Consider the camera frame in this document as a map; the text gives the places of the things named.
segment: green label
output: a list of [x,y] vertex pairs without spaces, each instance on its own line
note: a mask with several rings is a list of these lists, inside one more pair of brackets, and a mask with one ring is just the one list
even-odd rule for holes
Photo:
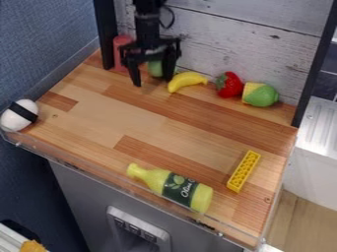
[[198,182],[170,173],[164,185],[163,195],[187,207],[191,206]]

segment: black pole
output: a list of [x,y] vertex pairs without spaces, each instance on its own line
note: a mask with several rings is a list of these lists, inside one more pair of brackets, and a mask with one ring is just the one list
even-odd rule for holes
[[324,58],[329,49],[333,33],[335,33],[336,25],[337,25],[337,0],[334,0],[322,34],[322,38],[320,40],[320,43],[318,44],[316,54],[313,58],[312,65],[310,67],[310,71],[307,76],[305,86],[300,98],[300,102],[298,104],[298,108],[293,118],[292,126],[300,127],[303,115],[305,113],[305,109],[312,95],[313,88],[316,83],[316,79],[318,77],[318,73],[323,65]]
[[114,4],[113,0],[94,0],[94,6],[101,44],[102,65],[105,70],[108,70],[114,66],[112,41],[118,35]]

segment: wooden countertop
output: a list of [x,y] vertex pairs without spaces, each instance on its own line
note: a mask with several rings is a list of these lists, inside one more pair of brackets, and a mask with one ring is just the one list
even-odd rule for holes
[[[96,52],[39,100],[37,123],[10,138],[255,247],[295,140],[297,129],[290,126],[295,109],[222,99],[213,85],[169,94],[146,73],[143,81],[143,88],[135,88],[126,74],[103,70]],[[262,158],[237,194],[226,183],[248,150]],[[206,216],[137,186],[143,184],[125,174],[132,161],[213,187]]]

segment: olive oil bottle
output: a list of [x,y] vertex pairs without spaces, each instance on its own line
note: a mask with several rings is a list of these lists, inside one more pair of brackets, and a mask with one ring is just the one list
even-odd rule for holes
[[211,187],[166,169],[147,170],[136,163],[130,163],[127,175],[143,180],[154,192],[200,213],[206,213],[212,201]]

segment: red strawberry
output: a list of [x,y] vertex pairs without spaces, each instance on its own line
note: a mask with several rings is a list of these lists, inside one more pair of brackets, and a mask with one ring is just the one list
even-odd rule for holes
[[241,95],[243,92],[243,83],[233,72],[225,72],[220,76],[216,81],[216,87],[218,95],[223,98]]

